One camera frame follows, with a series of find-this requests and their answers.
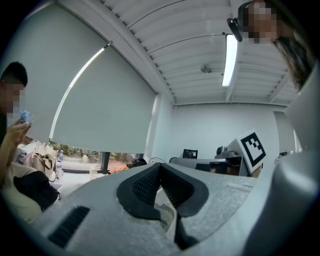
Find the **vent slot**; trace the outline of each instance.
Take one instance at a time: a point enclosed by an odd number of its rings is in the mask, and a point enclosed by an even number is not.
[[[89,211],[90,209],[84,206],[73,209],[48,239],[57,246],[65,248]]]

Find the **black jacket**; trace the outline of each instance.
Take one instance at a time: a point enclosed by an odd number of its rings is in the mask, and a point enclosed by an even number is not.
[[[44,211],[59,197],[59,192],[50,185],[48,177],[42,171],[34,171],[21,178],[14,177],[16,189],[36,201]]]
[[[7,133],[7,116],[0,113],[0,146]]]

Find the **woman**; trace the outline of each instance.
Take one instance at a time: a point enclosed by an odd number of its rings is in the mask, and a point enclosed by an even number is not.
[[[238,18],[228,18],[228,25],[235,38],[244,36],[254,43],[270,42],[283,56],[293,83],[298,91],[308,79],[316,59],[293,23],[271,1],[254,0],[241,5]]]

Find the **fluorescent light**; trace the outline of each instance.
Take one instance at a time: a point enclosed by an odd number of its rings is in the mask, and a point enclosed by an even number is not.
[[[226,36],[226,58],[222,86],[229,86],[235,70],[238,42],[233,34]]]
[[[98,55],[100,53],[102,53],[104,51],[105,48],[102,48],[101,50],[99,50],[95,55],[93,55],[93,57],[91,59],[89,59],[87,61],[87,63],[80,69],[80,71],[78,72],[78,74],[76,74],[76,76],[74,77],[74,79],[72,80],[72,82],[70,83],[70,85],[68,86],[68,88],[66,89],[61,101],[60,101],[60,104],[55,112],[55,115],[54,115],[54,118],[53,118],[53,122],[52,122],[52,125],[51,125],[51,130],[50,130],[50,135],[49,135],[49,138],[52,139],[53,136],[54,136],[54,132],[55,132],[55,128],[56,128],[56,123],[57,123],[57,120],[58,120],[58,117],[59,117],[59,114],[60,114],[60,111],[62,109],[62,106],[64,105],[65,103],[65,100],[69,94],[69,92],[71,91],[71,88],[75,85],[76,81],[78,80],[78,78],[81,76],[81,74],[83,73],[83,71],[85,71],[85,69],[90,65],[90,63],[96,58],[98,57]]]

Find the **smoke detector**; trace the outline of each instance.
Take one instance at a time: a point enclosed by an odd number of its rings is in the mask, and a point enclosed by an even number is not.
[[[202,73],[211,73],[212,68],[209,66],[209,64],[204,64],[201,66],[201,72]]]

